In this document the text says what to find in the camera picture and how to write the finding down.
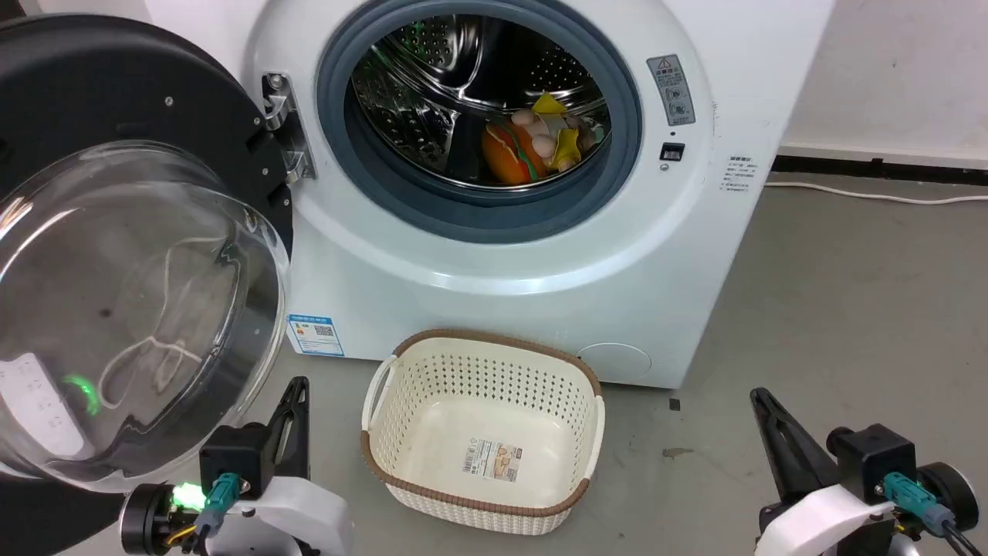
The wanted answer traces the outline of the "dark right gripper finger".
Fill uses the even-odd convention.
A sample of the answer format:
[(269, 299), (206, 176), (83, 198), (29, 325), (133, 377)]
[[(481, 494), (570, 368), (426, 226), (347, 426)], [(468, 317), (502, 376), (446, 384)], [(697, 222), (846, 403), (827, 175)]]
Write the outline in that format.
[(837, 464), (830, 458), (830, 454), (813, 439), (813, 436), (795, 419), (797, 422), (793, 426), (791, 440), (800, 440), (801, 458), (804, 470), (811, 475), (811, 486), (807, 488), (807, 493), (829, 488), (839, 482), (837, 478)]
[(780, 502), (797, 502), (811, 486), (811, 475), (800, 460), (800, 440), (790, 439), (797, 422), (768, 388), (753, 388), (750, 401)]

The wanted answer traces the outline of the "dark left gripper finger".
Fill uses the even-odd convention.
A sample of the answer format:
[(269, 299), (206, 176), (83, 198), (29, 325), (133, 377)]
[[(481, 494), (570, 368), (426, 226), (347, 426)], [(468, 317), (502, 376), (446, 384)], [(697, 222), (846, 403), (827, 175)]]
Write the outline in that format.
[(267, 425), (269, 439), (262, 457), (262, 463), (265, 464), (263, 475), (265, 483), (271, 482), (273, 477), (289, 477), (287, 476), (287, 433), (292, 426), (289, 395), (289, 383), (287, 383), (286, 390), (283, 391), (282, 398)]
[(287, 433), (287, 476), (310, 479), (310, 380), (289, 381), (292, 426)]

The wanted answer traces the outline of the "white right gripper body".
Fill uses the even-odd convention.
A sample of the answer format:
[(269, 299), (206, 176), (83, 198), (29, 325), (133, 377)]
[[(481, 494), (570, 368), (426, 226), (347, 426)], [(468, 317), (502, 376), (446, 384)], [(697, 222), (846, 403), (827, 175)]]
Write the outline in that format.
[(756, 539), (755, 556), (923, 556), (924, 536), (945, 541), (954, 556), (981, 556), (966, 536), (978, 524), (973, 486), (956, 468), (931, 463), (915, 481), (899, 473), (879, 486), (885, 502), (861, 502), (843, 486), (809, 493), (776, 516)]

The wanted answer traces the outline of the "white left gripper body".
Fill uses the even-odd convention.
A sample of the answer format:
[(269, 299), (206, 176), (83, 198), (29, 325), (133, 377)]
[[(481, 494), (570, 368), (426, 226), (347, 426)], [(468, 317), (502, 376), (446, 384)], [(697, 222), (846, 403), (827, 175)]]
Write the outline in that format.
[(275, 477), (257, 500), (247, 482), (222, 476), (205, 495), (197, 483), (142, 483), (120, 511), (130, 556), (350, 556), (348, 503), (297, 477)]

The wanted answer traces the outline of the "black round glass washer door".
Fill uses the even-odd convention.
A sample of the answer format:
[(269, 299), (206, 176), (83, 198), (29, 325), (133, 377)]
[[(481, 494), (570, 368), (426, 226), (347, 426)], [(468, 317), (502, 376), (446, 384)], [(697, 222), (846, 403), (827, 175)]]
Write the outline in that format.
[(246, 412), (281, 345), (289, 197), (261, 110), (193, 42), (0, 24), (0, 556), (98, 534)]

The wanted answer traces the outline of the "white front-load washing machine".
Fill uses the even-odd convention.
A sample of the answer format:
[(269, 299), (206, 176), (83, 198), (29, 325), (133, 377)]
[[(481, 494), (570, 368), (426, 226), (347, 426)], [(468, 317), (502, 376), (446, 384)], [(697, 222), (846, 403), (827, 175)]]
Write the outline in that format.
[[(611, 40), (642, 109), (640, 151), (593, 217), (536, 242), (431, 235), (374, 204), (328, 147), (315, 99), (329, 39), (367, 0), (141, 0), (149, 22), (197, 43), (262, 103), (262, 75), (294, 87), (317, 177), (293, 184), (287, 314), (330, 317), (344, 357), (384, 359), (416, 332), (474, 330), (576, 356), (647, 353), (641, 386), (687, 376), (835, 0), (563, 0)], [(672, 127), (647, 59), (676, 54), (694, 124)], [(682, 142), (684, 161), (660, 161)]]

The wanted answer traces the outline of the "metal door hinge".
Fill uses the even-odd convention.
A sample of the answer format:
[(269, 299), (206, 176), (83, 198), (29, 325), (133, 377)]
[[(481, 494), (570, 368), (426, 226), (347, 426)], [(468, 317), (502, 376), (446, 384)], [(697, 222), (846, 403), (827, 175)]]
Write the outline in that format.
[(274, 134), (286, 166), (286, 183), (317, 177), (310, 142), (299, 110), (292, 80), (285, 73), (262, 75), (265, 126)]

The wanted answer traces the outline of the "blue energy label sticker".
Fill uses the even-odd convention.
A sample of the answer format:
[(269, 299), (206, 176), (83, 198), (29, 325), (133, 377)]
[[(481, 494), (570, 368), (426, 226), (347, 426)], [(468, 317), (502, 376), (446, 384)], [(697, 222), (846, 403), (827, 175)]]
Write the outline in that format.
[(289, 314), (287, 334), (297, 353), (325, 357), (345, 356), (335, 324), (330, 317)]

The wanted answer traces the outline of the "cream plastic laundry basket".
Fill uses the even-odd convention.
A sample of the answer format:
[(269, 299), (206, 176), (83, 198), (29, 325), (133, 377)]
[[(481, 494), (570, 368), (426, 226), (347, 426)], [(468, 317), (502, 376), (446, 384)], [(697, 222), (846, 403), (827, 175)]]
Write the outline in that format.
[(604, 429), (601, 384), (579, 357), (491, 332), (429, 330), (377, 367), (360, 444), (410, 509), (541, 535), (590, 488)]

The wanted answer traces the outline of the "paper label in basket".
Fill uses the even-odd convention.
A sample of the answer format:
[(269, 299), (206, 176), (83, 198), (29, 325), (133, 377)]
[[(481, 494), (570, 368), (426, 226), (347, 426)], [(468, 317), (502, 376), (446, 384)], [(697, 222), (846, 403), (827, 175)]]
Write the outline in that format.
[(515, 483), (522, 458), (522, 447), (472, 437), (467, 443), (462, 472), (473, 477)]

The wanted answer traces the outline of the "round drain filter cover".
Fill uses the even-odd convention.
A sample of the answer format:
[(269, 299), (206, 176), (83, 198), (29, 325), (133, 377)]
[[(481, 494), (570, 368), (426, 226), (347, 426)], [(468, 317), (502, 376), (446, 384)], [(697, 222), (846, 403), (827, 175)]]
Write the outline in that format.
[(650, 356), (635, 346), (604, 342), (585, 346), (576, 357), (590, 367), (600, 382), (641, 385), (652, 366)]

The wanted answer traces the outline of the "stainless steel washer drum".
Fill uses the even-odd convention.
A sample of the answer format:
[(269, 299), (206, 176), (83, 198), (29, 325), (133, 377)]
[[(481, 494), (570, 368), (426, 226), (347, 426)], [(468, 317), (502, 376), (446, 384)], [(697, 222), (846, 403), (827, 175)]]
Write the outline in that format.
[[(472, 190), (525, 191), (582, 168), (610, 137), (608, 106), (588, 70), (534, 29), (487, 15), (434, 15), (389, 32), (350, 77), (374, 133), (413, 168)], [(578, 166), (526, 185), (502, 184), (482, 135), (550, 92), (572, 115), (604, 129)]]

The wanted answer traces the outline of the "grey warning sticker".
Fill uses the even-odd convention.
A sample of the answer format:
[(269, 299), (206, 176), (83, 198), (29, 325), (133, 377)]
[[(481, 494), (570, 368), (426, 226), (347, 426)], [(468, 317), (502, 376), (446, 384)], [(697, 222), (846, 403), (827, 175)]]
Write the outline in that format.
[(694, 103), (685, 71), (676, 54), (647, 59), (647, 66), (660, 93), (669, 126), (695, 123)]

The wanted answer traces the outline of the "yellow dressed doll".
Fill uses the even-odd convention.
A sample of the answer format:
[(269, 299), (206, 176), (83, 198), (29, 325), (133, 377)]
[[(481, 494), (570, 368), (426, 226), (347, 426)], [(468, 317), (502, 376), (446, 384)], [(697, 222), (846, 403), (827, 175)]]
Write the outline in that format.
[(528, 134), (550, 173), (575, 168), (606, 137), (600, 124), (572, 115), (550, 92), (541, 94), (532, 107), (515, 110), (509, 119)]

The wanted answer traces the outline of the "black wall baseboard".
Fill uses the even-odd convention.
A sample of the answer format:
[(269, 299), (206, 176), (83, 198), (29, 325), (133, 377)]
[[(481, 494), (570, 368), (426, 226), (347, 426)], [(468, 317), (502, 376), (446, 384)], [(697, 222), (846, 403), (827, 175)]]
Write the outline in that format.
[(777, 155), (772, 170), (777, 173), (826, 174), (988, 187), (988, 170), (892, 163), (883, 158), (872, 158), (870, 161), (841, 161), (841, 159)]

